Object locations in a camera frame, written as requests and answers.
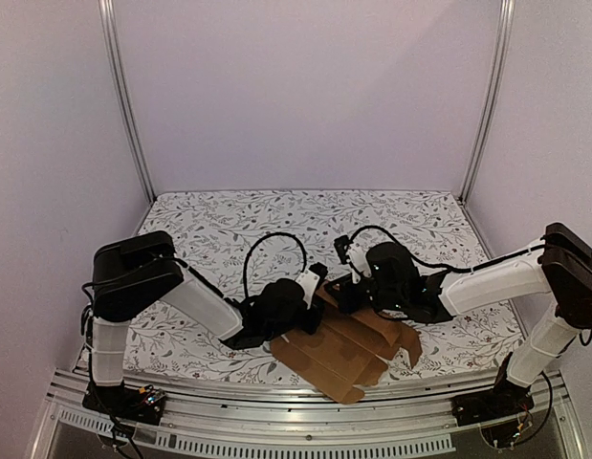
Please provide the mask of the brown cardboard box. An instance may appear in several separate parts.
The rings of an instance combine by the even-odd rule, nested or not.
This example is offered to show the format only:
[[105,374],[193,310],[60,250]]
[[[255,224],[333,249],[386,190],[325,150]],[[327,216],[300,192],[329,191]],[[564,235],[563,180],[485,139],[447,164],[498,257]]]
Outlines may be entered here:
[[273,339],[273,356],[339,404],[353,404],[364,389],[376,385],[398,352],[416,366],[422,345],[419,333],[401,321],[379,317],[361,302],[359,310],[344,314],[339,303],[321,286],[315,296],[324,307],[316,332],[294,329]]

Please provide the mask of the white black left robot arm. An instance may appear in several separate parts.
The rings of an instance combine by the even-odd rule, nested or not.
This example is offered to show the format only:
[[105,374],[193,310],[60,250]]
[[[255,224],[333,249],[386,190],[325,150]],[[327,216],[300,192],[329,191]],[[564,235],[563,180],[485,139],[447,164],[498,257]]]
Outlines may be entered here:
[[98,249],[93,258],[88,335],[91,381],[96,401],[112,415],[131,407],[122,387],[122,364],[131,321],[161,301],[196,321],[229,349],[240,351],[298,329],[317,330],[322,310],[314,295],[326,279],[325,265],[304,265],[294,278],[279,278],[257,295],[235,300],[176,255],[171,236],[163,231],[124,239]]

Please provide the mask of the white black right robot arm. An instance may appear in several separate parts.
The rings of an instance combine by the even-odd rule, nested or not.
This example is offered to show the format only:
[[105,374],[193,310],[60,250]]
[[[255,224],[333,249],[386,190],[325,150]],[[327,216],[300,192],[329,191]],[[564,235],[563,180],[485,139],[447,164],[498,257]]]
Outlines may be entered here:
[[550,224],[526,247],[479,265],[431,265],[394,236],[369,250],[351,236],[335,240],[340,263],[351,272],[323,291],[345,314],[368,306],[388,320],[422,324],[451,321],[483,306],[517,297],[549,294],[552,303],[525,342],[505,360],[484,408],[505,416],[519,404],[521,389],[557,358],[583,330],[592,330],[592,249],[561,223]]

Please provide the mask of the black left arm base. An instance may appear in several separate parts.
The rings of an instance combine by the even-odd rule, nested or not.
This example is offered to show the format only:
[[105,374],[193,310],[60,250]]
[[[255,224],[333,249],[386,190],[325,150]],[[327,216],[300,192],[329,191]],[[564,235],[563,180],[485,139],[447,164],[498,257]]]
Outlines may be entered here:
[[152,384],[129,388],[88,384],[82,406],[118,419],[157,426],[164,414],[167,393]]

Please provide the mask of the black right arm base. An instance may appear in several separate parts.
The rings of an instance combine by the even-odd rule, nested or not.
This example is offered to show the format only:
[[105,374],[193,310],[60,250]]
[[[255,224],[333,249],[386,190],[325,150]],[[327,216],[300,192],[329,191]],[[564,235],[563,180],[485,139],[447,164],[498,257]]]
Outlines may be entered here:
[[450,399],[451,414],[459,426],[470,426],[531,410],[535,404],[528,389],[491,388]]

